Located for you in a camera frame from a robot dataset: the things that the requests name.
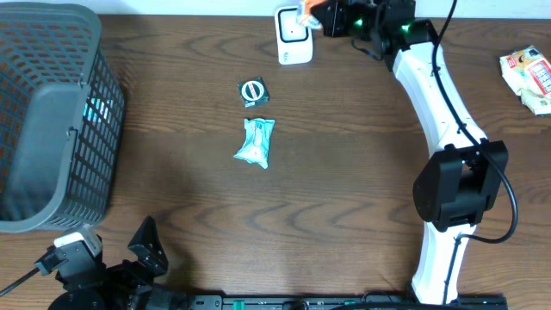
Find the small orange snack packet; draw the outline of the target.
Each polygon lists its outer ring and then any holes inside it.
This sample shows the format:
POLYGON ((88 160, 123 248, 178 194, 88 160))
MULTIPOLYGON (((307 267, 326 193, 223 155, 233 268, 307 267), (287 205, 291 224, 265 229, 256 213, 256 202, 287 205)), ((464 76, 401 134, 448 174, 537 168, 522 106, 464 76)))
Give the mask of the small orange snack packet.
POLYGON ((299 0, 297 7, 296 22, 301 26, 320 30, 323 28, 321 22, 313 15, 313 8, 324 3, 325 0, 299 0))

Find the green round-label ointment box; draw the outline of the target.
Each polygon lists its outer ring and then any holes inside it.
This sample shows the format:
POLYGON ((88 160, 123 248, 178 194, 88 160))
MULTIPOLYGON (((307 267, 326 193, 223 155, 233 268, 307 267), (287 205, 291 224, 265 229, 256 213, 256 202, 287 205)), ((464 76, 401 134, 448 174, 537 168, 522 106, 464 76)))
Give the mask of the green round-label ointment box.
POLYGON ((246 109, 269 101, 269 91, 261 77, 255 77, 238 85, 238 93, 246 109))

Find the teal wet wipes pack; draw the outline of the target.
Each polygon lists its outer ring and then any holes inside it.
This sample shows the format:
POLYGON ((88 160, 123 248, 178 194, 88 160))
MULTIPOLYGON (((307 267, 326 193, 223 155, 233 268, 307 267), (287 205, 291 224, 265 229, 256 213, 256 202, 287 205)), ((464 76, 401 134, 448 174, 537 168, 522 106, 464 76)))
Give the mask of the teal wet wipes pack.
POLYGON ((275 124, 276 121, 272 119, 244 119, 245 142, 234 157, 267 169, 270 138, 275 124))

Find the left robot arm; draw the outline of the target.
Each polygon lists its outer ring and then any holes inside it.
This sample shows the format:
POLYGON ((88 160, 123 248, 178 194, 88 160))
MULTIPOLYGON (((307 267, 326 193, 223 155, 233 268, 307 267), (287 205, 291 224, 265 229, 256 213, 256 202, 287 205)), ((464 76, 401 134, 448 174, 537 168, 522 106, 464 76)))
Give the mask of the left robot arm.
POLYGON ((155 220, 148 216, 127 248, 137 259, 108 267, 103 243, 91 226, 71 229, 54 240, 53 269, 65 292, 51 309, 187 309, 189 298, 155 279, 168 271, 168 259, 158 238, 155 220))

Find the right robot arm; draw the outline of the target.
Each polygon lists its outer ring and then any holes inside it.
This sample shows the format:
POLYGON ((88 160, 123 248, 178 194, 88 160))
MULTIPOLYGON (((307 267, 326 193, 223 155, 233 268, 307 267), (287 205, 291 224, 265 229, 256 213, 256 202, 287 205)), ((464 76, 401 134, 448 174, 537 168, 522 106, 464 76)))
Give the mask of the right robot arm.
POLYGON ((422 304, 458 306, 457 281, 467 242, 496 201, 508 151, 468 113, 449 75, 441 40, 413 1, 311 1, 305 14, 326 37, 373 44, 368 56, 400 82, 423 129, 429 160, 412 186, 424 238, 410 290, 422 304))

